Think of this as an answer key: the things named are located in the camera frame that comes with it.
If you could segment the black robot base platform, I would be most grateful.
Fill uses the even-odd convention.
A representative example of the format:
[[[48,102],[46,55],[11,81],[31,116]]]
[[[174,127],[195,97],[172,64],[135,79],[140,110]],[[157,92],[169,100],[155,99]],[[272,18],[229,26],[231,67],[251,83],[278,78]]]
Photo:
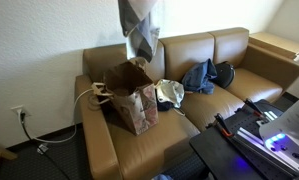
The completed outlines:
[[[299,180],[299,171],[273,156],[265,147],[259,129],[284,112],[265,100],[254,102],[264,118],[239,108],[224,119],[232,137],[217,125],[190,140],[190,145],[216,180]]]

